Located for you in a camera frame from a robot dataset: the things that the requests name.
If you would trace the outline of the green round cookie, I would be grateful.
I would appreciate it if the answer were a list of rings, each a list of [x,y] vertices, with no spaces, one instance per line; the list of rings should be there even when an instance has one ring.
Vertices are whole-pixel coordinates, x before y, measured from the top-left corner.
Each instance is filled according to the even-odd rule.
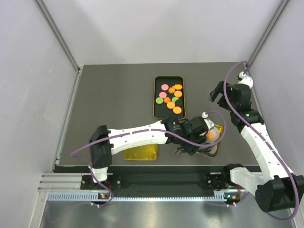
[[[178,97],[173,97],[171,101],[175,103],[177,100],[179,100]]]
[[[156,104],[161,105],[161,104],[163,104],[164,100],[163,100],[163,98],[161,98],[161,97],[157,97],[157,98],[155,99],[155,102],[156,102]]]

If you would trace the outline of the gold cookie tin box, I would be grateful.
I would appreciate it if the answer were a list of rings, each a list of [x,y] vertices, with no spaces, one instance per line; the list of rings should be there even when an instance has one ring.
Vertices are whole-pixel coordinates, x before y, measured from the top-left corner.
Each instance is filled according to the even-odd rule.
[[[215,127],[207,133],[206,135],[207,141],[205,142],[205,144],[212,144],[216,142],[222,136],[223,132],[224,132],[223,126],[215,125]],[[216,145],[211,147],[207,147],[207,148],[201,147],[198,149],[197,153],[214,158],[218,153],[219,145],[220,142],[218,142]]]

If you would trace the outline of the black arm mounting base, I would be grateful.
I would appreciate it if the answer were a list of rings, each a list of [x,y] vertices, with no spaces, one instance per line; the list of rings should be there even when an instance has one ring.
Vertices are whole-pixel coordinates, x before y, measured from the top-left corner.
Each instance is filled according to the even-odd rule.
[[[148,187],[160,189],[161,187],[172,186],[180,189],[190,186],[199,190],[223,190],[234,188],[232,184],[224,182],[220,174],[210,173],[125,173],[111,174],[105,180],[97,181],[91,175],[82,177],[82,190],[97,190],[105,187],[114,191],[130,190],[131,187]]]

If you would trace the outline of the steel serving tongs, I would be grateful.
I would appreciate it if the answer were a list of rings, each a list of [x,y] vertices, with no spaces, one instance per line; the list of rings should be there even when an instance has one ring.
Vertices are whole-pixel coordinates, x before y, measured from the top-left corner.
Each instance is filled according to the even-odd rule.
[[[215,157],[216,156],[216,154],[217,154],[217,152],[216,152],[216,154],[214,154],[213,156],[209,156],[209,155],[207,155],[206,153],[204,153],[204,148],[198,148],[195,152],[188,152],[188,151],[186,151],[185,149],[183,149],[182,147],[179,147],[179,148],[177,148],[176,149],[176,151],[174,152],[175,154],[182,154],[182,153],[186,153],[186,154],[189,154],[189,155],[194,155],[194,154],[201,154],[201,155],[205,155],[205,156],[208,156],[208,157]]]

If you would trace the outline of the black sandwich cookie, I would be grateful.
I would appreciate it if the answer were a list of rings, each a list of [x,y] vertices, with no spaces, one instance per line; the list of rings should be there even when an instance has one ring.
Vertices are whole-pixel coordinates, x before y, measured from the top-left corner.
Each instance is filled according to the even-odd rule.
[[[175,106],[182,108],[183,107],[183,100],[178,99],[175,101]]]

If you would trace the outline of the yellow dotted round biscuit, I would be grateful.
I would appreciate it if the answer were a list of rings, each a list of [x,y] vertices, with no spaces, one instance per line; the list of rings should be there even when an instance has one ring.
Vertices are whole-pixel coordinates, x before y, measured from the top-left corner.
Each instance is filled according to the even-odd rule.
[[[176,90],[176,91],[174,92],[174,96],[177,97],[177,98],[182,97],[182,91]]]
[[[174,102],[170,101],[170,102],[167,103],[167,108],[168,109],[173,110],[174,107],[175,107],[175,103]]]
[[[177,115],[181,114],[182,113],[181,107],[179,107],[179,106],[174,107],[173,108],[173,113],[177,114]]]

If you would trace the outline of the white paper cupcake liner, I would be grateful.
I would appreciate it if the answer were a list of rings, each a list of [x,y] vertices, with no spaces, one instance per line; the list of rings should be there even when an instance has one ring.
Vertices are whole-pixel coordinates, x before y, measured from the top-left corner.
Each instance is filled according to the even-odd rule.
[[[206,145],[207,144],[212,144],[212,143],[214,143],[213,141],[211,141],[211,140],[207,140],[207,142],[206,142]],[[214,154],[216,154],[216,152],[217,152],[217,144],[216,145],[213,145],[213,146],[210,146],[210,147],[208,147],[208,148],[204,148],[204,153],[206,153],[207,155],[209,155],[209,156],[213,156]]]
[[[209,130],[208,132],[212,132],[213,134],[214,134],[214,140],[212,140],[212,141],[216,141],[216,140],[218,140],[219,139],[219,137],[220,137],[220,132],[219,132],[219,130],[218,130],[218,128],[217,127],[214,127],[212,130]]]

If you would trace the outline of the gold tin lid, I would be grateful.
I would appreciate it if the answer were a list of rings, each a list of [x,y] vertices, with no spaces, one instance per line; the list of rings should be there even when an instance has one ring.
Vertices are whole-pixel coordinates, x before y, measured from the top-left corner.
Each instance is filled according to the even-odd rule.
[[[127,161],[154,161],[157,154],[158,145],[150,144],[125,150],[123,158]]]

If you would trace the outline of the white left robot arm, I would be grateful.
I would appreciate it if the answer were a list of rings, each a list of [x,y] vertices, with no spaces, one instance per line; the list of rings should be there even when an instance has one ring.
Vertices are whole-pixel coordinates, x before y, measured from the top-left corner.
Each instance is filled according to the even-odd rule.
[[[195,154],[207,144],[207,133],[215,127],[208,116],[194,117],[180,121],[169,117],[152,124],[122,130],[100,126],[91,137],[90,146],[91,182],[97,188],[107,185],[107,170],[112,164],[112,156],[127,149],[150,144],[176,144],[179,150]]]

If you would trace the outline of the orange round cookie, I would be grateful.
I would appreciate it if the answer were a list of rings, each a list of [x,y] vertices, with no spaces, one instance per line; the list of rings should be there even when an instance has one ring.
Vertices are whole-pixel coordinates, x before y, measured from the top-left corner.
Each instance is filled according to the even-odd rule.
[[[209,140],[214,140],[214,134],[212,133],[212,132],[208,132],[207,134],[206,134],[206,136],[207,136],[207,138],[209,139]]]

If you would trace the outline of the orange fish-shaped cookie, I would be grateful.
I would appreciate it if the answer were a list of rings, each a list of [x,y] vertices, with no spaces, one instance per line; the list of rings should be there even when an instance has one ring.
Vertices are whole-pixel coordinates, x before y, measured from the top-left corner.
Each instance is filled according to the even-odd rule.
[[[183,86],[181,84],[175,84],[172,88],[174,88],[175,90],[181,90]]]

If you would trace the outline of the orange swirl cookie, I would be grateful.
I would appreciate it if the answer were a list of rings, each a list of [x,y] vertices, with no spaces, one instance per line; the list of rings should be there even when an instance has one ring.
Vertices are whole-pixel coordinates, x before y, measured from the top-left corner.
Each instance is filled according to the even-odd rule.
[[[170,102],[170,101],[171,101],[171,99],[170,99],[169,97],[166,97],[166,98],[164,98],[164,99],[163,99],[163,101],[164,101],[164,103],[166,103],[166,104],[167,104],[168,102]]]
[[[175,88],[170,87],[170,88],[168,89],[168,92],[169,92],[170,94],[174,94],[174,92],[175,92]]]

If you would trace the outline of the aluminium frame rail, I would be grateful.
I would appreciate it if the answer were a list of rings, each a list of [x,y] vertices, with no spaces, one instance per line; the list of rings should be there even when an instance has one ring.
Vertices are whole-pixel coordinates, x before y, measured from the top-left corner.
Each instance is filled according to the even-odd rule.
[[[48,200],[51,201],[93,201],[107,202],[115,201],[198,201],[198,202],[224,202],[232,204],[238,202],[241,198],[239,187],[203,191],[198,188],[192,189],[190,186],[181,187],[180,189],[172,186],[161,187],[160,189],[152,186],[148,187],[131,187],[130,190],[114,191],[105,187],[97,190],[82,190],[81,173],[64,173],[64,174],[44,174],[38,186],[39,191],[48,192]]]

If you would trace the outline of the black gold-rimmed cookie tray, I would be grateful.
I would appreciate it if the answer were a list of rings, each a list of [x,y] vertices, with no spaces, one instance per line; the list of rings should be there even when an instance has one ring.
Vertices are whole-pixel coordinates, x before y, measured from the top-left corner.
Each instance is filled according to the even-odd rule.
[[[181,84],[183,88],[180,90],[182,91],[182,97],[179,99],[183,100],[183,107],[182,113],[177,115],[173,113],[173,110],[170,110],[167,108],[167,104],[163,102],[163,104],[156,104],[155,99],[159,97],[160,92],[166,92],[167,97],[169,97],[171,100],[174,96],[174,94],[170,94],[168,90],[163,91],[161,89],[161,86],[163,84],[167,84],[170,87],[173,87],[175,84]],[[186,116],[186,105],[185,105],[185,87],[184,87],[184,80],[181,76],[157,76],[154,80],[154,104],[153,104],[153,116],[156,119],[165,119],[167,117],[176,117],[179,120],[182,120]]]

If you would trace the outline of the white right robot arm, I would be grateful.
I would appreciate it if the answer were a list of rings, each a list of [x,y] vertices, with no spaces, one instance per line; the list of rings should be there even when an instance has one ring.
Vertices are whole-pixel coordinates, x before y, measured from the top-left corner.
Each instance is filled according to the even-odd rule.
[[[252,194],[263,212],[294,208],[298,210],[304,194],[304,177],[295,175],[285,164],[268,136],[260,113],[251,105],[253,80],[245,76],[237,84],[220,81],[209,100],[222,97],[218,105],[230,112],[231,122],[248,143],[261,169],[259,177],[240,164],[224,167],[222,183],[227,188],[239,185]]]

